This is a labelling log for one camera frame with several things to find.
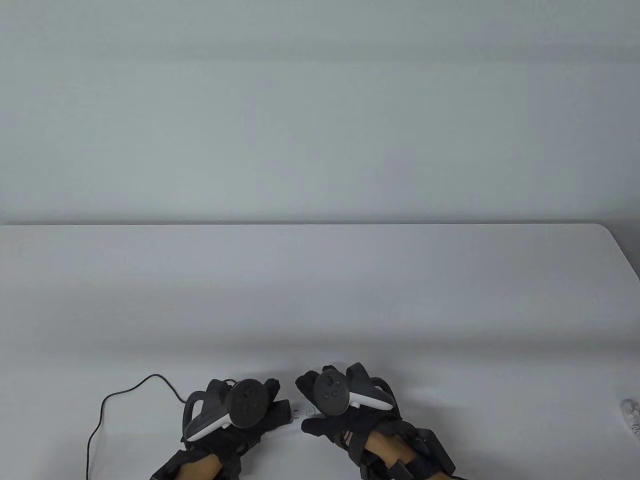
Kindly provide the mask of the person's right hand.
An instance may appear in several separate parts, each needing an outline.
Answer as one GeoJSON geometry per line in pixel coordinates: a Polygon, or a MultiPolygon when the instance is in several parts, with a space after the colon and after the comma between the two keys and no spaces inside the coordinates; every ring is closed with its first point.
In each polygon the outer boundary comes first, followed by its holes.
{"type": "Polygon", "coordinates": [[[334,365],[309,370],[295,386],[320,411],[320,416],[302,422],[302,432],[326,437],[357,466],[389,468],[418,457],[397,430],[402,416],[393,390],[381,377],[371,377],[361,363],[345,372],[334,365]]]}

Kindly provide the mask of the person's left hand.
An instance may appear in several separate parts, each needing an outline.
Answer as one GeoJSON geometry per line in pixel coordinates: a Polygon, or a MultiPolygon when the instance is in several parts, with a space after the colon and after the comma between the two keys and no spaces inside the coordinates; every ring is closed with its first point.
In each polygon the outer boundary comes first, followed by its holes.
{"type": "Polygon", "coordinates": [[[192,392],[182,414],[186,453],[196,461],[214,455],[238,470],[264,434],[291,422],[290,401],[276,399],[280,390],[278,379],[247,378],[234,384],[213,379],[206,390],[192,392]]]}

